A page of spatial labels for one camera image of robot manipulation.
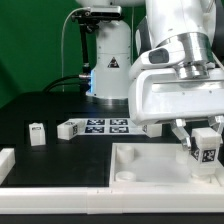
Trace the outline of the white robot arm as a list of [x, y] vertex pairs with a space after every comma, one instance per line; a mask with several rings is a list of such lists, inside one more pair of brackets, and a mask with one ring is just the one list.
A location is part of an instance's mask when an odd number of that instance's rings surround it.
[[191, 148], [188, 121], [224, 126], [224, 69], [212, 50], [214, 0], [76, 0], [82, 24], [97, 33], [97, 64], [86, 95], [126, 100], [137, 126], [169, 123]]

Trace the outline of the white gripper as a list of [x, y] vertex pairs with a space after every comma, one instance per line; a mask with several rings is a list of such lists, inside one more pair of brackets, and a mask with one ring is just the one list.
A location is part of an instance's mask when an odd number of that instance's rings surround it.
[[218, 134], [224, 130], [224, 71], [213, 69], [208, 79], [191, 80], [178, 79], [174, 69], [144, 71], [130, 86], [129, 113], [136, 125], [173, 120], [172, 132], [183, 150], [190, 151], [191, 140], [185, 130], [185, 120], [209, 117], [213, 130]]

